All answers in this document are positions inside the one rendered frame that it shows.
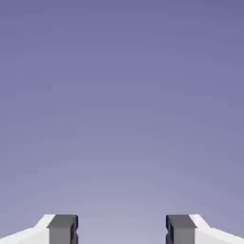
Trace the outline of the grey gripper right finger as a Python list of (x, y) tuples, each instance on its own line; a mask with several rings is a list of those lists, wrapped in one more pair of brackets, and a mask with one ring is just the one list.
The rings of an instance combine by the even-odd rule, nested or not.
[(199, 214), (168, 214), (165, 244), (244, 244), (244, 237), (212, 228)]

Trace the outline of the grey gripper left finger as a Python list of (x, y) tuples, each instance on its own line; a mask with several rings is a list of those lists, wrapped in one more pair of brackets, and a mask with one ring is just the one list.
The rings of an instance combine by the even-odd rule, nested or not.
[(76, 214), (45, 214), (32, 228), (0, 238), (0, 244), (79, 244)]

